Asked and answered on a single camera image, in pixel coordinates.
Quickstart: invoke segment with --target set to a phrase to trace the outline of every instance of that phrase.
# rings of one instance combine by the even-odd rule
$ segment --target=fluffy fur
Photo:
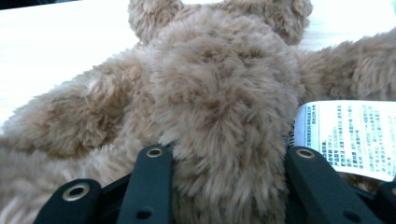
[[[29,223],[75,178],[105,186],[174,143],[177,223],[283,223],[298,105],[396,97],[396,29],[318,52],[307,0],[131,0],[142,44],[37,96],[0,137],[0,223]]]

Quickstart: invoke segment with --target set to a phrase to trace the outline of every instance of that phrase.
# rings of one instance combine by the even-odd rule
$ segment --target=metal grommet
[[[307,149],[299,148],[299,149],[297,149],[296,152],[297,152],[297,155],[299,155],[303,158],[306,158],[306,159],[312,159],[315,157],[315,154]]]
[[[78,183],[68,188],[62,197],[67,202],[73,202],[87,195],[89,191],[90,185],[87,183]]]
[[[146,153],[146,155],[148,155],[148,157],[151,158],[160,157],[162,154],[163,154],[163,150],[158,147],[152,148]]]

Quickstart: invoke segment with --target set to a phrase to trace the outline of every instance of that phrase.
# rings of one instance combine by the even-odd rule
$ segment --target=table surface
[[[311,23],[298,48],[322,49],[386,32],[396,26],[395,1],[311,0]],[[128,2],[82,0],[1,10],[0,127],[32,97],[132,48],[138,39],[129,28]]]

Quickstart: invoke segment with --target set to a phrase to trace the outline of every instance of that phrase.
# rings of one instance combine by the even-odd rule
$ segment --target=plush toy
[[[141,43],[15,111],[0,137],[0,222],[32,222],[65,182],[105,186],[173,144],[177,223],[282,223],[299,105],[396,99],[396,29],[320,51],[309,0],[131,0]]]

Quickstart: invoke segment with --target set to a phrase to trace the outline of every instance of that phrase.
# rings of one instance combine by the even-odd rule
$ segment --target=brown teddy bear
[[[299,51],[309,0],[131,0],[141,43],[19,108],[0,137],[0,220],[32,222],[65,182],[105,186],[174,144],[177,223],[282,223],[299,105],[396,99],[396,29]]]

